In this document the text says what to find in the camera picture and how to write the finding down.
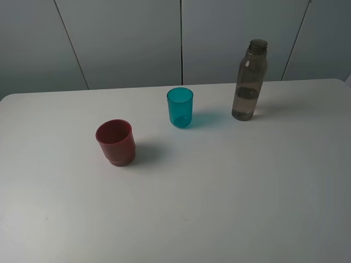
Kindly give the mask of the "smoky transparent water bottle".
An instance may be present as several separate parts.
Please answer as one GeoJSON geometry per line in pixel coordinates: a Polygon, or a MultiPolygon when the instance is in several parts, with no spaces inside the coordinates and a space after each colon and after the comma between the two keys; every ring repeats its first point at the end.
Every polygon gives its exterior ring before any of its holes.
{"type": "Polygon", "coordinates": [[[249,121],[253,117],[268,68],[267,47],[268,43],[262,39],[251,40],[240,62],[231,110],[239,121],[249,121]]]}

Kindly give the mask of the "teal translucent plastic cup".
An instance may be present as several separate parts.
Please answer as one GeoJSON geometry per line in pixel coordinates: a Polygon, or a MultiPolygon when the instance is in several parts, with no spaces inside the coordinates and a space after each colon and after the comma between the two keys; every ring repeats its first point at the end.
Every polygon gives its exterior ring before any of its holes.
{"type": "Polygon", "coordinates": [[[187,127],[193,116],[193,92],[184,87],[176,87],[167,93],[169,120],[177,128],[187,127]]]}

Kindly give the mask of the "red plastic cup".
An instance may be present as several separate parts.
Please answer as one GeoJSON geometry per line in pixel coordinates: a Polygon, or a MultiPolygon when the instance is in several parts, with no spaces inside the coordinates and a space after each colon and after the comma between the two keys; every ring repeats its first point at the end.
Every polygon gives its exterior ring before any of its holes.
{"type": "Polygon", "coordinates": [[[95,138],[106,159],[114,166],[123,167],[135,159],[136,146],[131,125],[122,119],[103,123],[95,138]]]}

